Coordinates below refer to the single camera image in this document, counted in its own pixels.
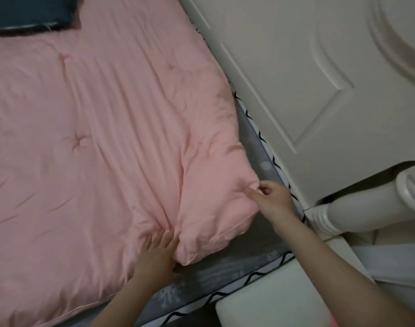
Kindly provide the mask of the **person's left hand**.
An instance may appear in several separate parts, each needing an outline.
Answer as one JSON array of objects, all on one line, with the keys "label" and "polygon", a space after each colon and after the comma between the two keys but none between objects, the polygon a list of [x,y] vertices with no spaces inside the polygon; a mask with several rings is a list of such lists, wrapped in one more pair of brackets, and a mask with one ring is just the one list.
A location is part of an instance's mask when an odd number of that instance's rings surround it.
[{"label": "person's left hand", "polygon": [[[179,233],[177,233],[177,247],[179,242]],[[159,250],[145,254],[140,252],[132,279],[152,292],[170,285],[177,277],[173,271],[176,265],[174,255],[159,253]]]}]

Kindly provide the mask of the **person's right hand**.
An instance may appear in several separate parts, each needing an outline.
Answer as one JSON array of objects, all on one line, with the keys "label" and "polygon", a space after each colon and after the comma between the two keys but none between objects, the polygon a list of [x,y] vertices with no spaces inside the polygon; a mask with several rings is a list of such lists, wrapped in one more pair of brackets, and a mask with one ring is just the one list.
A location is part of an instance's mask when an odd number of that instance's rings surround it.
[{"label": "person's right hand", "polygon": [[[291,191],[275,181],[261,181],[258,192],[264,194],[264,204],[257,205],[263,216],[272,224],[274,231],[282,234],[282,227],[297,217]],[[250,187],[245,190],[250,198]]]}]

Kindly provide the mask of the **pink quilt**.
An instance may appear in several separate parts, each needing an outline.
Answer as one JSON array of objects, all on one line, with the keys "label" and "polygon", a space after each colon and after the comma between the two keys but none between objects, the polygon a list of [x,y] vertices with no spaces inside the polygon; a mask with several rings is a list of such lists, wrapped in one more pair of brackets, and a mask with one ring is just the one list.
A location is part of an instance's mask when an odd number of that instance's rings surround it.
[{"label": "pink quilt", "polygon": [[0,37],[0,327],[111,300],[149,235],[196,263],[250,227],[231,88],[178,0],[82,0],[75,29]]}]

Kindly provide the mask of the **person's left forearm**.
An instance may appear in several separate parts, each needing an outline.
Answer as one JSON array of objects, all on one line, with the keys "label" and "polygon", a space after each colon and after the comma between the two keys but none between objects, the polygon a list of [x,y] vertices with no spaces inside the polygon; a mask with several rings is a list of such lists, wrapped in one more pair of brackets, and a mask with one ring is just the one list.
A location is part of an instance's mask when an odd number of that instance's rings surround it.
[{"label": "person's left forearm", "polygon": [[135,274],[89,327],[134,327],[153,295],[179,276],[174,272],[159,276]]}]

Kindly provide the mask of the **person's right forearm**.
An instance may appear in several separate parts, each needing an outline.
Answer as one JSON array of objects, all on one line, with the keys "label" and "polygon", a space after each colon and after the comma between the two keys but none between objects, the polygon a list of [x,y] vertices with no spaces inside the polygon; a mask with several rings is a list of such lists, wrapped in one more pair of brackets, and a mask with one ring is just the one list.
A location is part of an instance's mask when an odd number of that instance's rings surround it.
[{"label": "person's right forearm", "polygon": [[272,222],[338,327],[415,327],[415,312],[389,297],[292,214]]}]

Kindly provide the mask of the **cream bed footboard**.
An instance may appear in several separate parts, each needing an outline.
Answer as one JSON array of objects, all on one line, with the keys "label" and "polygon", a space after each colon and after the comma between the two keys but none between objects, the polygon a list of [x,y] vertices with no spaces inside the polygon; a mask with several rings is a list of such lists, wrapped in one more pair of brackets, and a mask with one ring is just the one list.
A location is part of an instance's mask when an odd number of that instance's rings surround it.
[{"label": "cream bed footboard", "polygon": [[330,327],[328,309],[296,259],[215,308],[222,327]]}]

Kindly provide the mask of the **cream wardrobe door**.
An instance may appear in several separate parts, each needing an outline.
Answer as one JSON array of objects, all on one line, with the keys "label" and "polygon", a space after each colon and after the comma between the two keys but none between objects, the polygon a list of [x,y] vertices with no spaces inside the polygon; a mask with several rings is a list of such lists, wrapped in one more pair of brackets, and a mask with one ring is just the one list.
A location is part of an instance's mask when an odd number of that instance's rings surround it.
[{"label": "cream wardrobe door", "polygon": [[415,0],[179,0],[304,208],[415,161]]}]

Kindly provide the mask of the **dark blue pillow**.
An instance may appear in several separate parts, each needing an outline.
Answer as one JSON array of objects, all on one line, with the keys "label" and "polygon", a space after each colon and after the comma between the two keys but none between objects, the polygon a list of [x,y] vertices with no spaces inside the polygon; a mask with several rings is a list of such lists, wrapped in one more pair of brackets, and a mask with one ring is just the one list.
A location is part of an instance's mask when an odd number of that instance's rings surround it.
[{"label": "dark blue pillow", "polygon": [[0,35],[70,27],[79,0],[0,0]]}]

